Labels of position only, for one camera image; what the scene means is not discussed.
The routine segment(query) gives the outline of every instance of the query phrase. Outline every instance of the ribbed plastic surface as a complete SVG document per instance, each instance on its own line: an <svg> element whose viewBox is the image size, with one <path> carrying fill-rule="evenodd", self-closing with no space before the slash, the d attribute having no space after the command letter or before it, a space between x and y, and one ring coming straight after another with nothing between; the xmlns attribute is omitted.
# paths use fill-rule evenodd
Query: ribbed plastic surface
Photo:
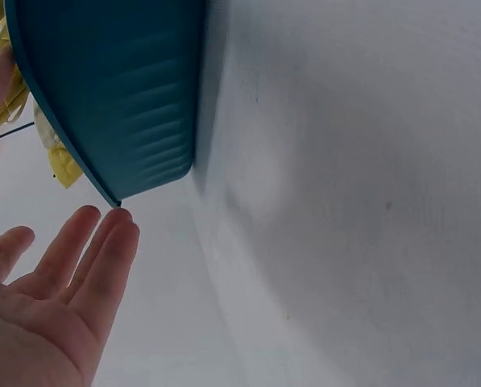
<svg viewBox="0 0 481 387"><path fill-rule="evenodd" d="M202 0L6 0L15 57L112 205L193 161Z"/></svg>

